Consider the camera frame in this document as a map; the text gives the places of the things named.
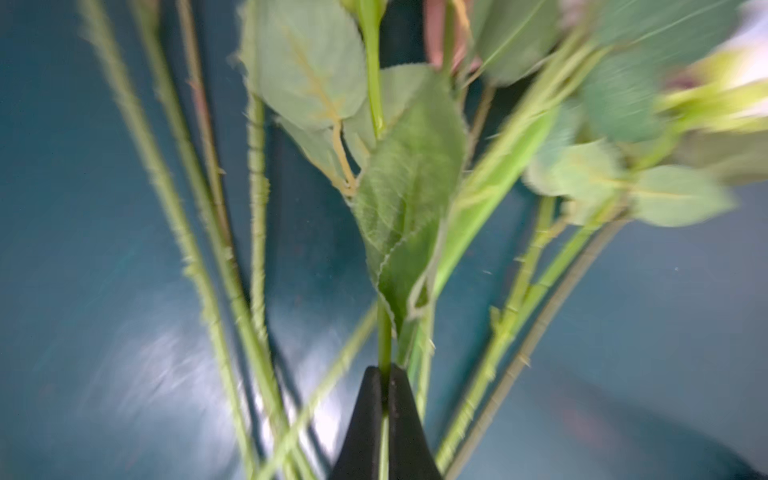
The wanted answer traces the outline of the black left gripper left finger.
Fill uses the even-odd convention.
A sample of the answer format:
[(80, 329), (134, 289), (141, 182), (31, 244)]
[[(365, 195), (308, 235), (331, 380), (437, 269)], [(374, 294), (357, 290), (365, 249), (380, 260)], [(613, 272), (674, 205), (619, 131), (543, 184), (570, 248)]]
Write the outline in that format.
[(383, 425), (381, 372), (368, 367), (363, 375), (350, 423), (330, 480), (379, 478)]

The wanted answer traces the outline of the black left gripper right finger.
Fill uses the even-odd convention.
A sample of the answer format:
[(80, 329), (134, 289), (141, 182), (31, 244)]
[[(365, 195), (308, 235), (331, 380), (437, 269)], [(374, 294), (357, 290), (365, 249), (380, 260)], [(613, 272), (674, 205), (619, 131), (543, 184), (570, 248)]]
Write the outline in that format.
[(391, 480), (442, 480), (429, 449), (407, 372), (393, 364), (387, 392)]

